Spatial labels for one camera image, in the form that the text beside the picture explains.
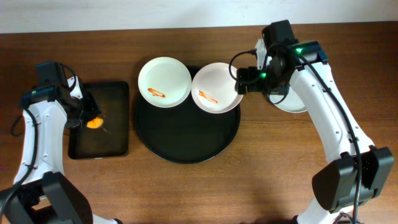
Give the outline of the green and yellow sponge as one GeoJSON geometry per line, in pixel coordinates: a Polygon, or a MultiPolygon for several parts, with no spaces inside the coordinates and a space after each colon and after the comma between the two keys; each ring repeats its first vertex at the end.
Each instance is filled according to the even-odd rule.
{"type": "Polygon", "coordinates": [[[97,116],[96,118],[92,119],[91,121],[88,121],[86,124],[87,128],[90,129],[98,129],[100,127],[102,127],[104,123],[103,118],[100,118],[99,116],[97,116]]]}

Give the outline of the pale blue plate front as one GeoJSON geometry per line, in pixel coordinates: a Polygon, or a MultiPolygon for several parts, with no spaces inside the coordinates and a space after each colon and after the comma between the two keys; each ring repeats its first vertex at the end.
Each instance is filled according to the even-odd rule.
{"type": "Polygon", "coordinates": [[[278,109],[288,112],[288,113],[303,113],[307,111],[302,100],[299,98],[298,94],[289,88],[289,92],[283,101],[283,95],[270,95],[269,101],[274,104],[278,109]]]}

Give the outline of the white plate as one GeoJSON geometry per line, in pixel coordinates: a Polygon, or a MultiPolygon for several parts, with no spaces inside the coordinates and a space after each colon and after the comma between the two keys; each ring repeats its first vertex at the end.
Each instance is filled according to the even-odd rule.
{"type": "Polygon", "coordinates": [[[235,90],[236,81],[229,73],[228,63],[211,63],[201,68],[192,81],[191,94],[196,105],[208,113],[231,111],[243,95],[235,90]]]}
{"type": "Polygon", "coordinates": [[[179,60],[157,57],[141,68],[137,84],[148,103],[159,108],[172,108],[189,96],[192,78],[188,68],[179,60]]]}

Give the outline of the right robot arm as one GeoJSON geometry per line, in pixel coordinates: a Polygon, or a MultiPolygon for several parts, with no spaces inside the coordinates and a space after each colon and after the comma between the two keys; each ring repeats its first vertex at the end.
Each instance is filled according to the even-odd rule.
{"type": "Polygon", "coordinates": [[[314,199],[292,223],[357,223],[358,208],[378,197],[394,164],[388,147],[377,148],[360,128],[340,94],[317,41],[257,41],[249,54],[257,66],[237,71],[240,95],[275,93],[291,87],[309,113],[322,141],[327,166],[312,178],[314,199]]]}

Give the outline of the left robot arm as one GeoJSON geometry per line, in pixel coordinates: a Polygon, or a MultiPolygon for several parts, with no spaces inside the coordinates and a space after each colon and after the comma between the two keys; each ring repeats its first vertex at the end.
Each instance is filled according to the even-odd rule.
{"type": "Polygon", "coordinates": [[[21,99],[24,145],[11,188],[1,191],[10,223],[119,223],[92,212],[65,177],[63,132],[85,120],[86,93],[77,77],[44,78],[21,99]]]}

